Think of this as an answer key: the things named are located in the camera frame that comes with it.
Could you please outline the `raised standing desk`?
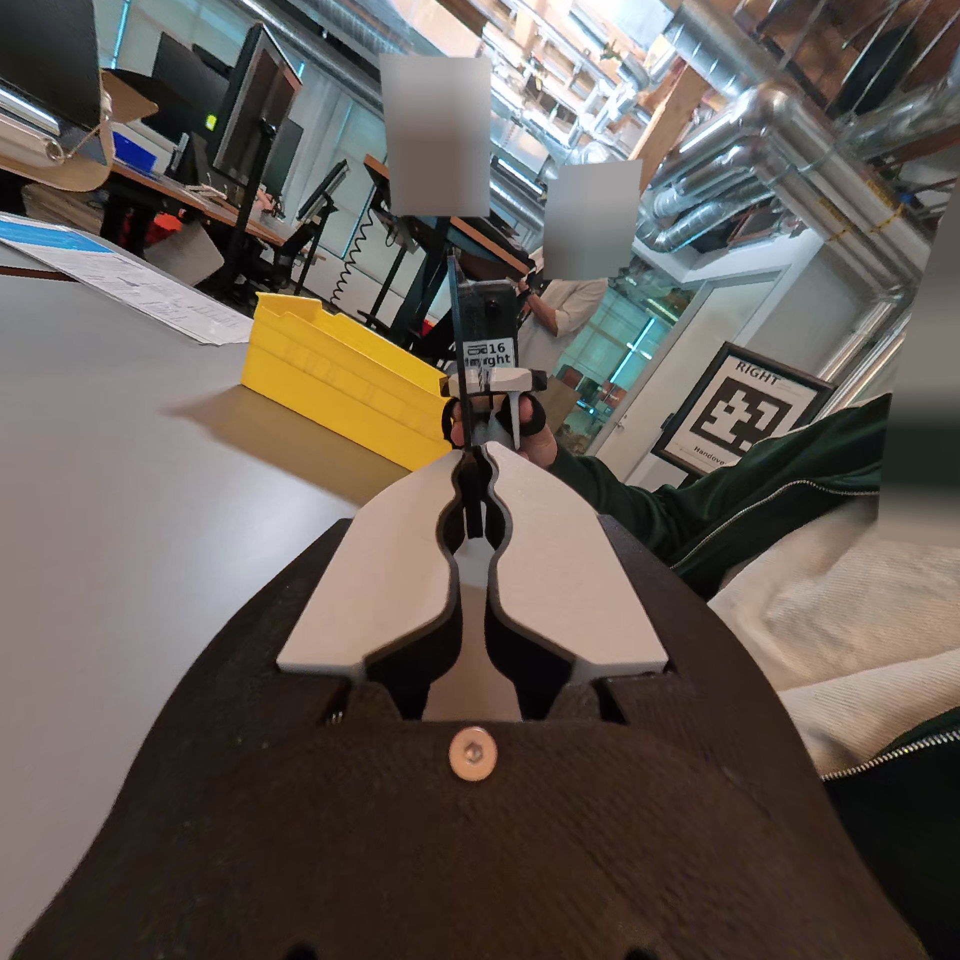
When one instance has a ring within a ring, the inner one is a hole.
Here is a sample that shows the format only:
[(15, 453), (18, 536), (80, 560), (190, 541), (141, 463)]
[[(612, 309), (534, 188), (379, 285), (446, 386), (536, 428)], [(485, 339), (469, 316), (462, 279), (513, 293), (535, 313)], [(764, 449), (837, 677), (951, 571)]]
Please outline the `raised standing desk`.
[[(361, 311), (362, 322), (402, 349), (435, 365), (453, 357), (454, 339), (450, 314), (444, 314), (429, 329), (427, 314), (437, 295), (449, 291), (448, 256), (457, 257), (462, 275), (471, 282), (517, 281), (533, 268), (533, 260), (513, 238), (509, 224), (496, 216), (488, 218), (399, 217), (391, 208), (390, 174), (372, 155), (364, 167), (373, 184), (368, 213), (387, 232), (388, 243), (398, 250), (373, 306)], [(391, 321), (378, 317), (380, 306), (408, 254), (424, 258), (401, 306)]]

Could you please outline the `grey card sheet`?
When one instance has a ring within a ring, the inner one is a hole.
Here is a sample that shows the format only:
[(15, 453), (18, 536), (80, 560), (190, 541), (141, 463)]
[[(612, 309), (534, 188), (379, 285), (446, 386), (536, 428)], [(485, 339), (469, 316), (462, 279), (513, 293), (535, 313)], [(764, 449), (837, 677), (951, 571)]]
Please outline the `grey card sheet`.
[(225, 259), (200, 221), (187, 222), (170, 236), (147, 246), (144, 259), (186, 286), (197, 287), (220, 271)]

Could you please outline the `person's green jacket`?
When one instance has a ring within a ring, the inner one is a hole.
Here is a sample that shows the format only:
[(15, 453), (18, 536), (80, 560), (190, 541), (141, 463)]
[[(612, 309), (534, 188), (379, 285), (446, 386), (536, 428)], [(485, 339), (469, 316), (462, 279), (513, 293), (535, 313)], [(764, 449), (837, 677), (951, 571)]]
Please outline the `person's green jacket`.
[(819, 774), (861, 858), (931, 958), (958, 958), (958, 707)]

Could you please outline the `wooden background desk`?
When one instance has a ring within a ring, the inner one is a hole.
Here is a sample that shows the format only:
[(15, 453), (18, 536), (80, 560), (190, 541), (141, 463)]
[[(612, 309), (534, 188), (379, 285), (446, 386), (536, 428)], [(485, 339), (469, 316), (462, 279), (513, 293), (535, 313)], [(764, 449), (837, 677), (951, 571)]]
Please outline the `wooden background desk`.
[[(163, 213), (184, 225), (196, 222), (212, 229), (218, 252), (227, 256), (239, 210), (216, 192), (188, 188), (169, 176), (147, 174), (122, 161), (114, 162), (102, 191), (100, 236), (109, 243), (144, 258), (151, 226)], [(305, 225), (290, 228), (250, 216), (232, 263), (234, 286), (300, 294), (310, 269), (328, 260), (320, 250), (320, 237), (329, 218), (330, 212), (324, 211)]]

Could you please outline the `black tablet on arm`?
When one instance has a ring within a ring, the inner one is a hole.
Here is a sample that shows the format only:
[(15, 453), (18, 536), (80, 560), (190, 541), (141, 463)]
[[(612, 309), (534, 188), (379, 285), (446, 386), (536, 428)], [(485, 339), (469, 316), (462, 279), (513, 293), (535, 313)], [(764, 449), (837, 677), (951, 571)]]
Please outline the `black tablet on arm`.
[(294, 257), (302, 253), (306, 244), (309, 244), (309, 247), (306, 255), (302, 257), (302, 269), (294, 284), (295, 296), (302, 293), (309, 269), (316, 259), (323, 232), (330, 216), (338, 210), (333, 193), (342, 185), (349, 172), (349, 161), (346, 158), (338, 161), (297, 214), (297, 229), (291, 237), (294, 241)]

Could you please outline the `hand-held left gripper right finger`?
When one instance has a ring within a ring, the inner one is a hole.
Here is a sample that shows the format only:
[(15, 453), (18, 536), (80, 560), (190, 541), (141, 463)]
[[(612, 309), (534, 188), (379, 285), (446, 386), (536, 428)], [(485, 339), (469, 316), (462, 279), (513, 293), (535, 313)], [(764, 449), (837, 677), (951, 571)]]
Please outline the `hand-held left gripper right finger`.
[(661, 674), (666, 649), (594, 508), (499, 442), (483, 453), (503, 527), (486, 590), (495, 668), (517, 687)]

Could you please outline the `yellow plastic bin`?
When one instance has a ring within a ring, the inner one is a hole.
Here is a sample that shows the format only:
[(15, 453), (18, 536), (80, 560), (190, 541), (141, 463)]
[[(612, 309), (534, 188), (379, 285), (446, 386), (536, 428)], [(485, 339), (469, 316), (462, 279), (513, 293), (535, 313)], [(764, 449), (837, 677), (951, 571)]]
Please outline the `yellow plastic bin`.
[(443, 380), (317, 299), (258, 294), (242, 386), (409, 471), (451, 451)]

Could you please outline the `black plate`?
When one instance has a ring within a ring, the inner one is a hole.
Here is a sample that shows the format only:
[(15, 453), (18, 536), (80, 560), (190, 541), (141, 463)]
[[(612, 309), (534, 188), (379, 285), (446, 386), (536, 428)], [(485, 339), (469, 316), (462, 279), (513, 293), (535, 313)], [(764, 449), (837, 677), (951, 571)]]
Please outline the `black plate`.
[(464, 530), (471, 540), (480, 539), (485, 533), (483, 500), (479, 468), (474, 454), (473, 427), (474, 405), (467, 383), (467, 367), (464, 348), (462, 310), (459, 300), (461, 271), (454, 247), (447, 254), (447, 278), (450, 291), (451, 322), (454, 334), (455, 361), (459, 384), (460, 424), (462, 427), (462, 459), (458, 472), (461, 492)]

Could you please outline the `person's white ribbed top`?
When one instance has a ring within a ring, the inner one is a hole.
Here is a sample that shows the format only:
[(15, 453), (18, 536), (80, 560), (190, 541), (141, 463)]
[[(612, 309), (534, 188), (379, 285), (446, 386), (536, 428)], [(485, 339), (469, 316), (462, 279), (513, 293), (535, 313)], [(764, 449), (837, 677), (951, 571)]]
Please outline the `person's white ribbed top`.
[(959, 552), (880, 536), (858, 497), (737, 570), (709, 601), (821, 775), (869, 762), (959, 704)]

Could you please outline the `framed tag sign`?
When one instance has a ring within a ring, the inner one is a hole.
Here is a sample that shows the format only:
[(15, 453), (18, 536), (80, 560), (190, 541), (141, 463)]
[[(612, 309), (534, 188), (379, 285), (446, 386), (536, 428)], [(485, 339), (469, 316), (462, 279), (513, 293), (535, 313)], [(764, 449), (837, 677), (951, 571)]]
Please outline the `framed tag sign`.
[(650, 453), (704, 477), (811, 423), (835, 391), (833, 383), (724, 342)]

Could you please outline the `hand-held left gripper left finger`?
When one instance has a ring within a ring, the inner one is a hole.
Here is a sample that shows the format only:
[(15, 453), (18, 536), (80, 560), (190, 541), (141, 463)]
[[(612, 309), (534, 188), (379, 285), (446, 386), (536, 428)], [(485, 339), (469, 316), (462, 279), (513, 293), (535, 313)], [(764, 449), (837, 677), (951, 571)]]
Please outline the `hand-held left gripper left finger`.
[(362, 681), (450, 621), (460, 599), (454, 450), (387, 486), (354, 515), (276, 658), (279, 670)]

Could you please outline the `printed paper sheet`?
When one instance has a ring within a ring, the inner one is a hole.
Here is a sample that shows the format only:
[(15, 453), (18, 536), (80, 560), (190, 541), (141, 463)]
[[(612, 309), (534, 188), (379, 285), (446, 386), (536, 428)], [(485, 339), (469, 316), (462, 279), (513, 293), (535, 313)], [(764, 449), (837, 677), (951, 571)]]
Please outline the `printed paper sheet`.
[(2, 244), (210, 346), (246, 344), (254, 322), (99, 237), (1, 215)]

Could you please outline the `silver ventilation ducts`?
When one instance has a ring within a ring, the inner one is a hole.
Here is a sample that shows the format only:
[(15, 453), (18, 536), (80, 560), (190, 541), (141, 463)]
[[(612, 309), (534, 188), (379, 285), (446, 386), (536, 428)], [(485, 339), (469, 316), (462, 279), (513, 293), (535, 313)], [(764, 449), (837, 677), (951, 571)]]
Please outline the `silver ventilation ducts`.
[(680, 2), (665, 33), (686, 65), (729, 100), (657, 170), (634, 247), (675, 253), (773, 198), (873, 292), (916, 289), (929, 234), (772, 56), (709, 2)]

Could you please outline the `grey desk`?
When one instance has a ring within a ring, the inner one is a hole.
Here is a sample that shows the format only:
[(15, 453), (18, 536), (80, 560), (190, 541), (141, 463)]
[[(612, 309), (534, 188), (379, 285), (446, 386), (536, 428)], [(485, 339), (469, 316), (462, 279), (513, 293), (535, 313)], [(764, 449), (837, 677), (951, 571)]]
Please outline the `grey desk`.
[(406, 471), (2, 249), (1, 946), (86, 851), (186, 669)]

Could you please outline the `person's right hand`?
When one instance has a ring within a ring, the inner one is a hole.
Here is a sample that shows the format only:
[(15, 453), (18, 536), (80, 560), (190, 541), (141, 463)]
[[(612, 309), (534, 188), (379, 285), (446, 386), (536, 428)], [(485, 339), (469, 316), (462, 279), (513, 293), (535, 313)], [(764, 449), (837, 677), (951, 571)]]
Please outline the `person's right hand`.
[[(516, 419), (520, 439), (518, 454), (543, 470), (549, 469), (557, 458), (559, 448), (546, 422), (544, 407), (534, 393), (523, 392), (519, 395)], [(461, 404), (458, 400), (450, 398), (444, 406), (441, 426), (452, 449), (462, 450), (465, 439)]]

